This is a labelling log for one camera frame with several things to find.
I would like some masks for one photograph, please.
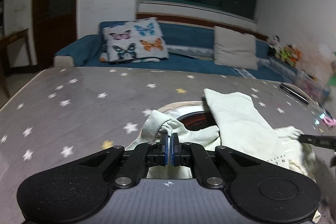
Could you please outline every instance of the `pink hair tie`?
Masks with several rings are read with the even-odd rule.
[[[336,126],[336,119],[329,118],[328,116],[323,117],[323,122],[328,126],[328,127],[334,127]]]

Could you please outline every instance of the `door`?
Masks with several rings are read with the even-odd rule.
[[[37,62],[45,69],[57,51],[77,39],[76,0],[33,0],[33,28]]]

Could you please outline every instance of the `screw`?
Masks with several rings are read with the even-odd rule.
[[[131,184],[132,180],[128,177],[120,177],[115,180],[115,183],[120,186],[127,186]]]
[[[223,183],[223,180],[218,177],[207,178],[207,183],[211,186],[218,186]]]

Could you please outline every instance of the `blue sofa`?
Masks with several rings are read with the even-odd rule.
[[[271,65],[268,58],[268,44],[257,40],[256,56],[260,59],[258,70],[235,69],[215,65],[204,57],[212,56],[214,30],[208,27],[189,26],[179,23],[159,23],[164,40],[169,48],[169,59],[160,62],[110,64],[99,62],[103,42],[102,29],[112,27],[124,21],[101,22],[98,34],[91,34],[71,43],[55,54],[55,57],[70,56],[75,66],[127,67],[155,70],[177,70],[219,75],[242,76],[262,80],[291,83],[295,78],[295,69],[282,63]],[[201,55],[203,59],[192,56]]]

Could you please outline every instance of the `yellow star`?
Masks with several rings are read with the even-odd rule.
[[[103,145],[101,146],[102,149],[108,149],[113,146],[113,142],[104,141]]]
[[[177,93],[186,93],[187,91],[184,89],[176,89]]]

